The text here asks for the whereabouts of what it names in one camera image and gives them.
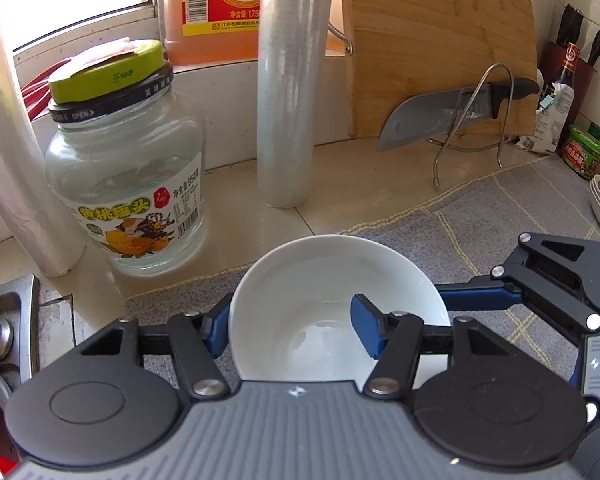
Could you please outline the white salt bag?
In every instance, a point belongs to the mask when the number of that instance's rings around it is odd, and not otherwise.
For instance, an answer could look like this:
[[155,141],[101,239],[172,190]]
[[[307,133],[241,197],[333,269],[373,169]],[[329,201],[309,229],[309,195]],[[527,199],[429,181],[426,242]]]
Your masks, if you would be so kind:
[[516,147],[536,154],[554,153],[573,98],[574,90],[569,84],[563,82],[549,84],[536,109],[532,135],[521,136]]

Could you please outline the glass jar green lid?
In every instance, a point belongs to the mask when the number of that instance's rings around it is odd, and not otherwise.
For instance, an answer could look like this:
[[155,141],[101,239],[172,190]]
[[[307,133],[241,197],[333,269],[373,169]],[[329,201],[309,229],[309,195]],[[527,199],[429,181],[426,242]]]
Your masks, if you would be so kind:
[[160,41],[129,38],[83,51],[48,77],[57,131],[47,181],[126,275],[166,273],[200,243],[207,122],[173,79]]

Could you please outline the green lid sauce jar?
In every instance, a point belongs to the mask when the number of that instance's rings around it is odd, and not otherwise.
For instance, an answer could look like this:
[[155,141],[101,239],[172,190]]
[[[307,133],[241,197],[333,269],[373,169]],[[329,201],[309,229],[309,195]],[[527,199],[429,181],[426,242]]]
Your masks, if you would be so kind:
[[578,126],[570,125],[560,156],[578,176],[591,180],[600,162],[600,140]]

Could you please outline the orange cooking wine jug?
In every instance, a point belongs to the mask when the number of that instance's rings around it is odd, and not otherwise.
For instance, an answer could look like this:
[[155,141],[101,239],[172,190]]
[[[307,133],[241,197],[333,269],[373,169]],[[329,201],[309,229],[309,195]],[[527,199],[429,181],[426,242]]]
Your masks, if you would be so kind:
[[175,66],[264,58],[297,48],[327,49],[332,0],[162,0],[166,55]]

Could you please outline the black handled kitchen knife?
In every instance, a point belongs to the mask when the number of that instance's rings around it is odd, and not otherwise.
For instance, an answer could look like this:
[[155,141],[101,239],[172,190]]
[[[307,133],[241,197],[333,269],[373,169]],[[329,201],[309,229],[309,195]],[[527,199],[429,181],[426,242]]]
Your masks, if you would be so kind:
[[[509,97],[509,86],[508,80],[483,84],[460,128],[498,118],[501,102]],[[466,87],[420,94],[403,101],[382,127],[377,151],[388,151],[450,133],[473,93],[474,88]]]

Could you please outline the bamboo cutting board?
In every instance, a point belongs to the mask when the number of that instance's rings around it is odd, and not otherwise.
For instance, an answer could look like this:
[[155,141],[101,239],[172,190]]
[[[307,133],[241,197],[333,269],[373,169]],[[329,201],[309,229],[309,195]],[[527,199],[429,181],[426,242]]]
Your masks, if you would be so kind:
[[411,96],[536,75],[531,0],[342,0],[342,13],[354,138],[379,136]]

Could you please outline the floral bowl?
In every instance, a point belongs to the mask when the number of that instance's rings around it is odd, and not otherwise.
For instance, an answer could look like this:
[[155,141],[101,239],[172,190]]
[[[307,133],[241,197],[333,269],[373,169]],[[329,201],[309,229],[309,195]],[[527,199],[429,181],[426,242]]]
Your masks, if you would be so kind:
[[351,323],[357,294],[384,313],[450,322],[434,284],[395,250],[355,236],[299,238],[260,258],[234,292],[228,341],[239,377],[364,386],[376,362]]

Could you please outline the dark vinegar bottle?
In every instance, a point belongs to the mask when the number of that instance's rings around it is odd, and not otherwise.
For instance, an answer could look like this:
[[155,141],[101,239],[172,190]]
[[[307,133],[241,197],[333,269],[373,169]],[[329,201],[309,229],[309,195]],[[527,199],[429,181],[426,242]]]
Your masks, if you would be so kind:
[[554,82],[554,126],[558,132],[562,131],[574,99],[574,72],[579,61],[580,48],[573,42],[566,44],[560,72]]

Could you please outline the plastic wrap roll right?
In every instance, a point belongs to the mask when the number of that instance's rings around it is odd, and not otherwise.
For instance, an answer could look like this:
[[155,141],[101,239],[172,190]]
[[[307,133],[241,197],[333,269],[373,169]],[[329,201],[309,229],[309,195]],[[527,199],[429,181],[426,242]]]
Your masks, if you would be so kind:
[[331,2],[260,2],[258,185],[274,208],[294,208],[310,194],[314,110]]

